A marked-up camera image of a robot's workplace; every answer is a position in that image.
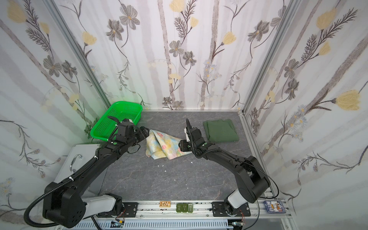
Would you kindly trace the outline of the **green skirt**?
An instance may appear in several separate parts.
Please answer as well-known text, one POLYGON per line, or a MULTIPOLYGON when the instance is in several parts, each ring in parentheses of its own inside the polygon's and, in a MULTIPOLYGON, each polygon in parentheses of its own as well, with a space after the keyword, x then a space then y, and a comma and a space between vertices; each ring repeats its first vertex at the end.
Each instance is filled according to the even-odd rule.
POLYGON ((203 125, 207 139, 212 143, 239 141, 231 119, 207 120, 203 125))

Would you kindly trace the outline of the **floral pastel skirt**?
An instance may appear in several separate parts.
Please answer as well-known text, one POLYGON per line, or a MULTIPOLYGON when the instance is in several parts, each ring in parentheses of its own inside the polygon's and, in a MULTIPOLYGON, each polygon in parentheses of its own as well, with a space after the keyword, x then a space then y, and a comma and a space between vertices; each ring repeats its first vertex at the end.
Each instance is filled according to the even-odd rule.
POLYGON ((150 130, 146 138, 146 156, 154 160, 167 158, 169 160, 191 154, 191 151, 180 150, 180 139, 156 130, 150 130))

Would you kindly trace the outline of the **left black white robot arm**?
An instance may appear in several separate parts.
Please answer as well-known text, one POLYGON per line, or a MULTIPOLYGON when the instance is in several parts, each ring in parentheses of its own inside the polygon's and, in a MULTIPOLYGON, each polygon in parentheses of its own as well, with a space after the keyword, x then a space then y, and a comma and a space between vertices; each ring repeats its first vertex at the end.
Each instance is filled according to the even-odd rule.
POLYGON ((149 136, 149 129, 137 127, 128 119, 119 121, 115 117, 109 119, 116 122, 116 127, 92 157, 79 170, 59 183, 51 182, 43 195, 33 201, 24 212, 27 225, 36 228, 49 228, 62 225, 73 228, 83 218, 88 217, 87 209, 91 203, 82 200, 82 195, 90 184, 111 164, 117 161, 129 148, 138 145, 149 136), (43 218, 50 223, 37 223, 30 218, 31 210, 43 202, 43 218))

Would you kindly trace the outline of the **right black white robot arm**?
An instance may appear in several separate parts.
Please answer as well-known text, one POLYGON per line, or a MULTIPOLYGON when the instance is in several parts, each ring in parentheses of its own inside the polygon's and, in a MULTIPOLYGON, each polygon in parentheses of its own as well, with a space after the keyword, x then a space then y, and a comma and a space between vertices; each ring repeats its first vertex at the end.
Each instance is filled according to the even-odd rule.
POLYGON ((234 175, 237 189, 224 199, 224 208, 228 215, 235 215, 246 203, 255 203, 271 186, 269 176, 257 158, 240 157, 205 141, 201 131, 191 126, 189 119, 186 119, 185 134, 186 139, 180 140, 178 144, 181 151, 190 151, 198 159, 216 162, 234 175))

